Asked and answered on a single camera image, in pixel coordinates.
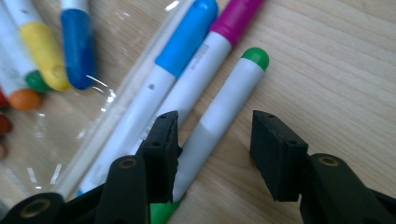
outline wooden surface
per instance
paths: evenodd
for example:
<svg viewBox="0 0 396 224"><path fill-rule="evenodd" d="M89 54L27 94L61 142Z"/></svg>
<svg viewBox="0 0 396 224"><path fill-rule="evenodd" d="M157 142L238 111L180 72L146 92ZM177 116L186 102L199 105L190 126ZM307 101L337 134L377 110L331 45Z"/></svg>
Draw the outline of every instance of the wooden surface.
<svg viewBox="0 0 396 224"><path fill-rule="evenodd" d="M54 2L35 1L62 41ZM98 118L120 116L108 113L133 99L144 74L128 71L146 62L139 56L151 52L145 47L177 11L164 10L171 3L92 1L99 79L108 87L47 93L37 111L6 111L14 132L1 139L9 149L1 162L4 201L50 189L56 165L67 167L87 138L105 132ZM227 1L218 3L223 9ZM170 223L302 223L298 203L273 202L248 155L253 110L277 115L309 144L309 154L343 159L367 187L396 198L395 11L391 0L266 1L183 125L180 144L246 49L265 49L270 65ZM127 74L134 85L122 87ZM127 89L130 97L119 95ZM42 189L34 188L29 167Z"/></svg>

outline yellow marker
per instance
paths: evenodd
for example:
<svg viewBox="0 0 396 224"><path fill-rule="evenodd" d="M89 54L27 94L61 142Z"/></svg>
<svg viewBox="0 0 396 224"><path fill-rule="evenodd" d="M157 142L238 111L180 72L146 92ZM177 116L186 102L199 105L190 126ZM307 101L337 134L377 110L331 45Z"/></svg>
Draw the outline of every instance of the yellow marker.
<svg viewBox="0 0 396 224"><path fill-rule="evenodd" d="M4 0L7 10L20 27L20 35L44 81L56 91L71 88L64 69L64 55L54 33L44 24L31 0Z"/></svg>

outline blue marker cap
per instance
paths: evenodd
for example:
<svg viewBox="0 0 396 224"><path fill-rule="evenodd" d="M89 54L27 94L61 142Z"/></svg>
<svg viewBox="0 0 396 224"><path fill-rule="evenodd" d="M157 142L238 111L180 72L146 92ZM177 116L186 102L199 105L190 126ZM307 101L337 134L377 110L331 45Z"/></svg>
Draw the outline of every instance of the blue marker cap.
<svg viewBox="0 0 396 224"><path fill-rule="evenodd" d="M196 0L155 63L175 77L180 77L192 55L204 41L218 10L215 0Z"/></svg>
<svg viewBox="0 0 396 224"><path fill-rule="evenodd" d="M67 78L73 87L85 90L96 78L91 17L72 8L62 12L61 22Z"/></svg>

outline green marker cap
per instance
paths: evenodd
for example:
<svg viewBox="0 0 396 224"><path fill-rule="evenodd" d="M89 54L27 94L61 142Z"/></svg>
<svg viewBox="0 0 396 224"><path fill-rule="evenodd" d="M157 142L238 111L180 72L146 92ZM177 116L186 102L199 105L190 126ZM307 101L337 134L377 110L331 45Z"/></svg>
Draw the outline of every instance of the green marker cap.
<svg viewBox="0 0 396 224"><path fill-rule="evenodd" d="M256 63L262 70L266 70L270 63L270 57L265 50L260 48L247 49L241 58L251 60Z"/></svg>
<svg viewBox="0 0 396 224"><path fill-rule="evenodd" d="M151 224L166 224L172 214L178 209L178 203L151 203Z"/></svg>
<svg viewBox="0 0 396 224"><path fill-rule="evenodd" d="M35 70L29 73L26 78L26 83L30 87L30 89L37 92L46 92L50 91L51 88L46 84L40 72Z"/></svg>

